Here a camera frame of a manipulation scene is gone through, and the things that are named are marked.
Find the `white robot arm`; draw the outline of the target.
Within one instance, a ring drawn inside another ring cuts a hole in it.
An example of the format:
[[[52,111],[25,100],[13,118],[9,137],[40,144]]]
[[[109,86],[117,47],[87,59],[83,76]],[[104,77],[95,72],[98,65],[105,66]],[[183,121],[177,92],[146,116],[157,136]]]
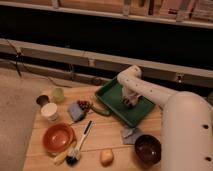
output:
[[[141,79],[133,65],[117,75],[123,96],[142,95],[162,108],[161,171],[213,171],[213,106],[200,95]]]

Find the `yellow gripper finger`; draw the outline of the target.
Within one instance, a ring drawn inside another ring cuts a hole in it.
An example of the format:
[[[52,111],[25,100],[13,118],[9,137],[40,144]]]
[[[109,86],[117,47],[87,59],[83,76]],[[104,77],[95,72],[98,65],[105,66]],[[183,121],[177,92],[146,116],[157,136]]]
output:
[[[131,100],[131,105],[132,105],[133,107],[136,106],[137,103],[138,103],[138,99],[133,99],[133,100]]]
[[[123,103],[124,103],[126,106],[129,106],[129,105],[130,105],[130,101],[129,101],[129,99],[127,99],[127,98],[124,98],[124,99],[123,99]]]

